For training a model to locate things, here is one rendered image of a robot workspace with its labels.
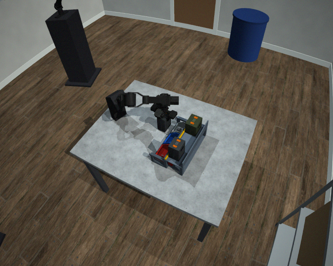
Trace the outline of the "olive green tool case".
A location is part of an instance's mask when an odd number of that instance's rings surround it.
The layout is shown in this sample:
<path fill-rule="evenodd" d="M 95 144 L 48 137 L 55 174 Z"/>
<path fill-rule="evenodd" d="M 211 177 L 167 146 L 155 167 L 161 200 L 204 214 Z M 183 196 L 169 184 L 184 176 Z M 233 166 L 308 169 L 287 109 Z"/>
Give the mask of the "olive green tool case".
<path fill-rule="evenodd" d="M 185 123 L 185 132 L 196 136 L 202 125 L 202 117 L 191 114 Z"/>

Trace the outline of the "blue open bin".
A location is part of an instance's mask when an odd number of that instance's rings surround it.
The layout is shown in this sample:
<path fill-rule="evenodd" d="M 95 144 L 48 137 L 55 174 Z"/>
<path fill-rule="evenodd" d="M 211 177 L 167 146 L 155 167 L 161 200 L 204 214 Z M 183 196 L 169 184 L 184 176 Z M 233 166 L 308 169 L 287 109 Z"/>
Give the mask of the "blue open bin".
<path fill-rule="evenodd" d="M 170 144 L 174 137 L 178 137 L 179 133 L 170 133 L 163 144 Z"/>

